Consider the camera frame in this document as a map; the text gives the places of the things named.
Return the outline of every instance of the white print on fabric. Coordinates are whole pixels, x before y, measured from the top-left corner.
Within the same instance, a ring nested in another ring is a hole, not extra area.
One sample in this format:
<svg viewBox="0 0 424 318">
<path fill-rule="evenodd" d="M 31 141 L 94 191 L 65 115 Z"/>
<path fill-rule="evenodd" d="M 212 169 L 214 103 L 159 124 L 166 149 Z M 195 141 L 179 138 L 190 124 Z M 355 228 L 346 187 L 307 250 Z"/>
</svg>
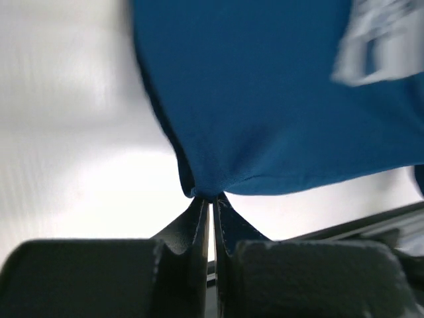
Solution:
<svg viewBox="0 0 424 318">
<path fill-rule="evenodd" d="M 332 79 L 358 86 L 424 71 L 424 0 L 354 0 Z"/>
</svg>

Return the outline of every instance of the dark object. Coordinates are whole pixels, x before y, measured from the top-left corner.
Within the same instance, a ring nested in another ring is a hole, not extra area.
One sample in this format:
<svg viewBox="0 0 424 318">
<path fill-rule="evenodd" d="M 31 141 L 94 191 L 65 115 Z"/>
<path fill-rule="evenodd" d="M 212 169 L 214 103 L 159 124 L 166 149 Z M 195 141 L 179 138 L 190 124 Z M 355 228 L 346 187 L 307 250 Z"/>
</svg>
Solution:
<svg viewBox="0 0 424 318">
<path fill-rule="evenodd" d="M 194 199 L 150 240 L 24 243 L 0 275 L 0 317 L 203 317 L 208 206 Z"/>
<path fill-rule="evenodd" d="M 420 317 L 402 267 L 384 244 L 273 242 L 224 195 L 214 201 L 214 222 L 219 317 Z M 390 234 L 379 239 L 390 241 L 396 235 Z"/>
</svg>

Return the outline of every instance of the black object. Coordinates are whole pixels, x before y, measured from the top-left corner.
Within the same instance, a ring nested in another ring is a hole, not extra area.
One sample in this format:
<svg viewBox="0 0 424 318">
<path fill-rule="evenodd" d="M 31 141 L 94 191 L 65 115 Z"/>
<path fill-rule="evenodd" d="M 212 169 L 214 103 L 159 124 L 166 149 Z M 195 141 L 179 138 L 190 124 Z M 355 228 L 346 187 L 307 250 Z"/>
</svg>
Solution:
<svg viewBox="0 0 424 318">
<path fill-rule="evenodd" d="M 201 318 L 208 203 L 150 240 L 36 240 L 0 275 L 1 318 Z"/>
<path fill-rule="evenodd" d="M 224 195 L 213 210 L 219 317 L 420 317 L 388 246 L 369 238 L 273 242 Z"/>
</svg>

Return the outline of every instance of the folded cloth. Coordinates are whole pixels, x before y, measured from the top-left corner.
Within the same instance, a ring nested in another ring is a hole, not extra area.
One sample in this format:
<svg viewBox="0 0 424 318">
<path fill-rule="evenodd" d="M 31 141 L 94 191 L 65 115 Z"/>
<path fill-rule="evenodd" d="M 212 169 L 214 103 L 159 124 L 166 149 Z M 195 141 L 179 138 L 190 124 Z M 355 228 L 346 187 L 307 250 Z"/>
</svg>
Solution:
<svg viewBox="0 0 424 318">
<path fill-rule="evenodd" d="M 186 196 L 278 195 L 424 164 L 422 73 L 334 80 L 351 0 L 132 5 Z"/>
</svg>

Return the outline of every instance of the blue cloth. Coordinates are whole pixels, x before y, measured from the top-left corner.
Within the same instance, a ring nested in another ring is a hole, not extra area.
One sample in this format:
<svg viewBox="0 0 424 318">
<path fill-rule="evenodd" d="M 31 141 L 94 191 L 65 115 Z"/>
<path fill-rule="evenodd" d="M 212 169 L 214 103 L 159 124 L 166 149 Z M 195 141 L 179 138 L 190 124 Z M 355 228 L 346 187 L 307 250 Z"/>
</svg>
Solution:
<svg viewBox="0 0 424 318">
<path fill-rule="evenodd" d="M 134 0 L 187 196 L 278 195 L 424 164 L 424 77 L 331 81 L 350 0 Z"/>
</svg>

